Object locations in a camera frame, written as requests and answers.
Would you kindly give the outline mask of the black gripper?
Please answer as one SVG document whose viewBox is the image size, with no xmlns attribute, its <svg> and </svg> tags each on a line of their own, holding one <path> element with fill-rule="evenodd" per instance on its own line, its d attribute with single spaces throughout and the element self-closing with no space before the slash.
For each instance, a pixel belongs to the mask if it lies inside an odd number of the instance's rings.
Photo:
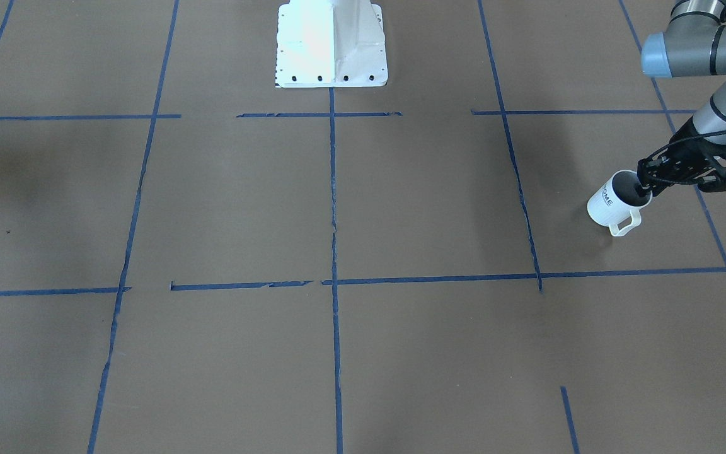
<svg viewBox="0 0 726 454">
<path fill-rule="evenodd" d="M 700 192 L 726 192 L 726 129 L 699 133 L 692 121 L 673 135 L 669 147 L 637 164 L 634 194 L 657 197 L 674 185 L 695 185 Z"/>
</svg>

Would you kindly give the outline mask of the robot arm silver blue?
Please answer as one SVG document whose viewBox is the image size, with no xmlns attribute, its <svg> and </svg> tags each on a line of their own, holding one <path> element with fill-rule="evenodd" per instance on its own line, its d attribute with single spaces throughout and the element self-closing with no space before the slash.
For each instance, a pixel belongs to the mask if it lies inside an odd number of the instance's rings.
<svg viewBox="0 0 726 454">
<path fill-rule="evenodd" d="M 651 78 L 726 77 L 726 1 L 678 1 L 665 31 L 649 35 L 642 71 Z M 669 142 L 637 164 L 638 195 L 674 185 L 726 192 L 726 80 Z"/>
</svg>

